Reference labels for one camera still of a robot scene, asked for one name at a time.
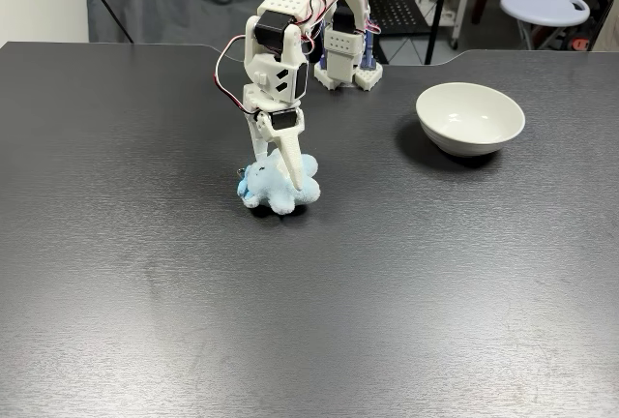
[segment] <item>white stool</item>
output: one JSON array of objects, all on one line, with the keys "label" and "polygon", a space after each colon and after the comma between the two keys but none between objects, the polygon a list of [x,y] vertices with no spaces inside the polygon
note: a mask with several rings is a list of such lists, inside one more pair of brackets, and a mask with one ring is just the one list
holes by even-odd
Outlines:
[{"label": "white stool", "polygon": [[581,24],[589,17],[589,6],[583,0],[501,0],[501,9],[517,20],[520,37],[529,50],[535,50],[530,25],[556,28],[538,47],[543,49],[565,28]]}]

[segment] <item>robotic arm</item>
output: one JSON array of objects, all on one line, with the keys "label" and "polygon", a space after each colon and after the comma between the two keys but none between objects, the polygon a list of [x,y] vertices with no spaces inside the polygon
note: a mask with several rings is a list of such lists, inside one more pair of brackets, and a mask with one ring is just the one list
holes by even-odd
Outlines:
[{"label": "robotic arm", "polygon": [[252,84],[243,90],[257,161],[266,159],[269,142],[280,149],[278,170],[295,189],[303,187],[298,135],[304,130],[300,100],[306,93],[308,59],[324,31],[324,53],[314,74],[329,89],[355,81],[369,90],[382,76],[371,56],[368,0],[265,0],[245,30],[245,69]]}]

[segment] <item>ceramic bowl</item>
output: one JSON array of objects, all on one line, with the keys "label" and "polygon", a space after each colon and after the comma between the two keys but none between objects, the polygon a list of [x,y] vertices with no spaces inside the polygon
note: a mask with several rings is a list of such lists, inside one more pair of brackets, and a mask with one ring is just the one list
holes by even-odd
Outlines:
[{"label": "ceramic bowl", "polygon": [[495,152],[524,128],[524,113],[516,102],[466,82],[430,87],[417,99],[417,114],[427,136],[457,157]]}]

